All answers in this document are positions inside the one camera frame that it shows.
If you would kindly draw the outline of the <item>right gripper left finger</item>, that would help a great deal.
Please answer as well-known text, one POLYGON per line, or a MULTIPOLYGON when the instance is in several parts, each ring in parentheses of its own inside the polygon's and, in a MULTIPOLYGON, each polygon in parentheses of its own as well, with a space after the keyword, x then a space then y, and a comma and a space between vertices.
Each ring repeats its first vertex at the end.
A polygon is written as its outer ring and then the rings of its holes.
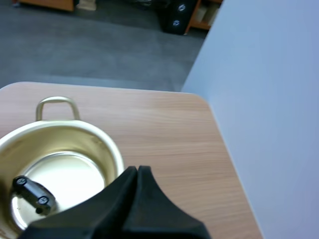
POLYGON ((106 239, 117 236, 133 203, 136 167, 128 167, 116 180, 87 201, 56 215, 35 221, 20 239, 106 239))

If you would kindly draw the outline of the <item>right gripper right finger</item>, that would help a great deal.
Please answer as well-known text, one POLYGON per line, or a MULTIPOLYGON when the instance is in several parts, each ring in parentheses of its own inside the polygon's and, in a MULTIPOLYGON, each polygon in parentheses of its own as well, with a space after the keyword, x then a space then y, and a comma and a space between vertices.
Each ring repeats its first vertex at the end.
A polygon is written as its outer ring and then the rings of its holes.
POLYGON ((124 239, 208 239, 205 224, 176 206, 149 166, 140 166, 134 197, 122 226, 124 239))

